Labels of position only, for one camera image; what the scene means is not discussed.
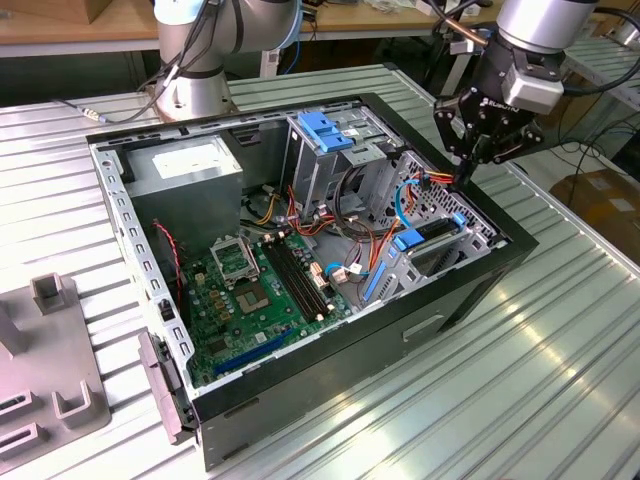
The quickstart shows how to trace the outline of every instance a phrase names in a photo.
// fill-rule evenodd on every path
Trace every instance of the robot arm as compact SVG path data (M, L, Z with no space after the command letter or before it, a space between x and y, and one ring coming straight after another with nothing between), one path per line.
M302 22L300 0L156 0L154 14L164 65L157 106L171 120L231 111L223 57L284 48Z
M478 164L502 163L542 142L536 114L565 94L564 49L580 34L597 0L507 0L498 31L484 42L471 81L458 98L438 102L434 115L445 148L460 158L456 184ZM459 136L453 127L458 116Z

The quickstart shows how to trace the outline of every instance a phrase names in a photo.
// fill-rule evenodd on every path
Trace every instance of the workbench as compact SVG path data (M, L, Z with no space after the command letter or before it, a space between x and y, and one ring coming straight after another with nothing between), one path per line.
M578 40L566 53L564 65L595 85L617 80L640 58L639 51L603 37ZM640 73L607 94L640 111Z
M502 0L463 23L494 21ZM382 13L364 4L319 7L314 35L303 22L300 40L342 40L427 35L437 20L412 8ZM12 13L0 19L0 57L157 50L158 31L149 0L113 0L90 25Z
M375 92L442 149L433 99L383 66L230 86L242 110ZM145 102L81 101L112 118ZM157 122L147 112L131 126ZM3 480L630 479L640 469L640 271L517 168L491 166L474 180L540 243L527 261L462 324L206 474L193 441L169 445L138 359L145 321L84 140L114 128L124 127L50 103L0 110L0 290L73 275L113 415Z

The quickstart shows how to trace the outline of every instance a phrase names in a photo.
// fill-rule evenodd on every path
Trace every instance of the blue plastic latch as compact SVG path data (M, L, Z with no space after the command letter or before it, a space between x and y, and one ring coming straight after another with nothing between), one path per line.
M301 113L298 121L304 130L315 140L323 152L336 152L354 145L353 140L345 137L322 112Z
M382 262L380 264L380 266L378 267L378 270L376 270L376 274L371 279L371 283L369 284L369 288L367 288L367 291L364 292L364 296L362 298L364 299L365 302L368 302L369 299L371 298L371 295L373 294L373 291L376 289L376 286L378 285L378 282L380 281L380 277L382 277L382 274L384 273L384 271L386 269L387 269L387 264Z
M415 230L405 230L397 234L393 243L400 249L401 252L408 250L411 247L424 242L424 237Z
M453 214L453 221L456 222L460 228L463 228L467 224L467 217L460 212L456 212Z

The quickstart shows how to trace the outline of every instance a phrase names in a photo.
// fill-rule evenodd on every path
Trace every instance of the aluminum slotted surface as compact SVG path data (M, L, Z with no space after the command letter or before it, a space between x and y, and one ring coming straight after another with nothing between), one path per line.
M640 58L639 51L608 38L579 40L566 53L565 65L596 85L617 80ZM634 110L640 109L640 73L609 93Z
M429 98L382 66L231 90L245 110L373 91L442 148ZM86 103L117 118L144 102ZM6 478L576 479L640 467L638 272L522 174L490 167L476 182L540 242L526 263L462 325L206 474L193 443L168 444L138 360L144 322L84 146L101 127L53 104L0 110L0 125L0 289L73 275L113 413Z

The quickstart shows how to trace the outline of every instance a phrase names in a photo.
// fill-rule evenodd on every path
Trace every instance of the yellow wire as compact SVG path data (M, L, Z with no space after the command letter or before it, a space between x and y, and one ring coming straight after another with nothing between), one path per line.
M450 175L450 174L448 174L448 173L432 172L431 170L426 170L426 173L428 173L429 175L434 175L434 176L438 176L438 177L449 177L449 178L453 178L453 175Z
M277 200L277 195L272 195L271 196L271 202L269 203L269 210L267 210L267 213L265 214L264 217L262 217L260 220L256 221L257 225L264 225L265 223L267 223L269 220L271 220L271 216L273 215L273 207L276 204L276 200Z

